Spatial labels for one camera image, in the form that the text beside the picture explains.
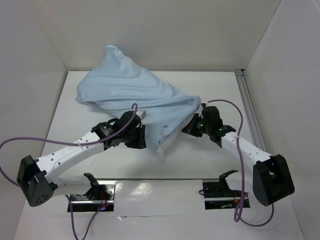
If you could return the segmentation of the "light blue pillowcase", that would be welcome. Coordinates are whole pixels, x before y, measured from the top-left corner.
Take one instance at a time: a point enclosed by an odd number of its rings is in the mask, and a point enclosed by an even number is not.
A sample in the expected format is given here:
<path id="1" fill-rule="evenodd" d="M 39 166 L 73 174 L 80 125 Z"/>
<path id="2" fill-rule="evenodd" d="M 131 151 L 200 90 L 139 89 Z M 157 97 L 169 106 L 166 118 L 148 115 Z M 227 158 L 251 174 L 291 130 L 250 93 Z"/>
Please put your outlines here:
<path id="1" fill-rule="evenodd" d="M 146 111 L 146 147 L 155 151 L 200 104 L 198 95 L 184 93 L 137 65 L 116 46 L 105 47 L 105 58 L 77 85 L 76 101 L 94 105 L 119 118 L 136 103 Z"/>

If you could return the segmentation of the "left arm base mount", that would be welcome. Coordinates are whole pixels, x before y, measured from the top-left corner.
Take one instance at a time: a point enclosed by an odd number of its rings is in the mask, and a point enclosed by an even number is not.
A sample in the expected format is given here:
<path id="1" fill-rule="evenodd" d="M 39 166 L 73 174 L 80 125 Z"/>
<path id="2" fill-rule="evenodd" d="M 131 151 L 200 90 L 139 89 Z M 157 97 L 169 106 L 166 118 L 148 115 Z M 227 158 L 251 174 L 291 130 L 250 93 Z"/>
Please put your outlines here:
<path id="1" fill-rule="evenodd" d="M 116 181 L 98 180 L 99 190 L 95 195 L 71 194 L 69 196 L 74 213 L 113 212 Z"/>

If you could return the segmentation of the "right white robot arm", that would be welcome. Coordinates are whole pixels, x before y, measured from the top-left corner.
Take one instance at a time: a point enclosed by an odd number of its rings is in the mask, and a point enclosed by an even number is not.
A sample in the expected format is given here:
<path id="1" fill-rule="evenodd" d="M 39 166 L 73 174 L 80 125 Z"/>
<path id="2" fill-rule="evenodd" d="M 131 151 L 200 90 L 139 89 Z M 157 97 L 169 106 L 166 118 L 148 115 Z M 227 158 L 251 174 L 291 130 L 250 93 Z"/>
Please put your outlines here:
<path id="1" fill-rule="evenodd" d="M 207 135 L 220 148 L 241 158 L 252 170 L 253 193 L 263 206 L 269 206 L 295 192 L 286 159 L 280 154 L 271 155 L 238 136 L 236 129 L 223 124 L 217 107 L 203 108 L 200 114 L 193 115 L 181 131 L 197 138 Z"/>

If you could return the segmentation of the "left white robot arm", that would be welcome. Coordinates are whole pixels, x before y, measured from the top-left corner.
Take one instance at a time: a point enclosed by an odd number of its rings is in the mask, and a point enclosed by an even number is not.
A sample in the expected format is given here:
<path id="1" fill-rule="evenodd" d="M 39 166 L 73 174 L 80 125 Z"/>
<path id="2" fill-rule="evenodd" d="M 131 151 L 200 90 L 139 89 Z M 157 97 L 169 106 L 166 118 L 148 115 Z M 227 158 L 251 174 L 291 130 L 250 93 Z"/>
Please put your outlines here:
<path id="1" fill-rule="evenodd" d="M 62 174 L 78 163 L 112 147 L 124 144 L 132 149 L 146 148 L 144 110 L 126 111 L 94 126 L 90 132 L 56 152 L 37 159 L 30 155 L 20 162 L 17 183 L 28 204 L 37 207 L 59 195 L 79 195 L 88 200 L 97 198 L 106 188 L 89 172 L 74 177 Z"/>

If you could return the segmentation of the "white pillow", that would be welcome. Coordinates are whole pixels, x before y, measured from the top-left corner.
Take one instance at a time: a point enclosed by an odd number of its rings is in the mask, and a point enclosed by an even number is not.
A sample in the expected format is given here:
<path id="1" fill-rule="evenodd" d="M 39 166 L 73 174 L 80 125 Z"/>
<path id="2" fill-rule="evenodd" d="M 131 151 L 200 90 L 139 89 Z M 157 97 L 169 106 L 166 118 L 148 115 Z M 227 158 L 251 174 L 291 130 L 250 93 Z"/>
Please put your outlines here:
<path id="1" fill-rule="evenodd" d="M 165 155 L 166 150 L 173 146 L 175 140 L 180 134 L 181 130 L 192 120 L 193 115 L 190 115 L 184 122 L 182 122 L 165 140 L 156 148 L 154 154 L 157 157 L 162 157 Z"/>

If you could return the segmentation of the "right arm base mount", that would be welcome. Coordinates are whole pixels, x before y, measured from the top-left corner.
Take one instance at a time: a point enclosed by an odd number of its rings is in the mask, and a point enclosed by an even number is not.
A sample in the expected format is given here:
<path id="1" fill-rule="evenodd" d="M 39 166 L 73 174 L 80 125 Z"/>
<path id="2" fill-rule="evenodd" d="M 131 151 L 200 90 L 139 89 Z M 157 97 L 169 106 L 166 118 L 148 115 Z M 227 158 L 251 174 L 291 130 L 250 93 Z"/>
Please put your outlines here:
<path id="1" fill-rule="evenodd" d="M 203 181 L 198 193 L 204 198 L 206 210 L 235 209 L 241 200 L 240 190 L 232 190 L 218 179 Z"/>

